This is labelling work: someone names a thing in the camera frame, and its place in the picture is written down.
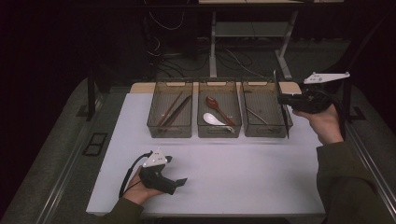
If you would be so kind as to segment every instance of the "sleeve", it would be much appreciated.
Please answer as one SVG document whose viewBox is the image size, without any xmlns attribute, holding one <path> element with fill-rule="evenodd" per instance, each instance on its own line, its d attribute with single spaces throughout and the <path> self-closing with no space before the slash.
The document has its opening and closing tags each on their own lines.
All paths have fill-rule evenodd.
<svg viewBox="0 0 396 224">
<path fill-rule="evenodd" d="M 120 198 L 110 213 L 99 217 L 98 224 L 138 224 L 143 207 Z"/>
<path fill-rule="evenodd" d="M 318 193 L 327 223 L 394 223 L 376 194 L 372 174 L 356 160 L 347 143 L 317 148 Z"/>
</svg>

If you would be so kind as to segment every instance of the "red spoon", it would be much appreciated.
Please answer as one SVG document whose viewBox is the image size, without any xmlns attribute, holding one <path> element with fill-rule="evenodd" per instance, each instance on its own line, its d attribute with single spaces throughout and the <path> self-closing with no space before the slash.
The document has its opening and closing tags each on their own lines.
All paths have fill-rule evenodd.
<svg viewBox="0 0 396 224">
<path fill-rule="evenodd" d="M 206 96 L 206 99 L 205 99 L 205 100 L 206 100 L 207 106 L 209 106 L 209 107 L 212 108 L 212 109 L 217 110 L 217 111 L 221 114 L 221 116 L 227 121 L 227 123 L 228 123 L 229 125 L 235 126 L 235 124 L 233 123 L 233 121 L 230 120 L 230 119 L 227 117 L 227 115 L 225 115 L 225 114 L 220 110 L 218 101 L 216 101 L 215 99 L 213 99 L 213 98 L 210 97 L 210 96 Z"/>
</svg>

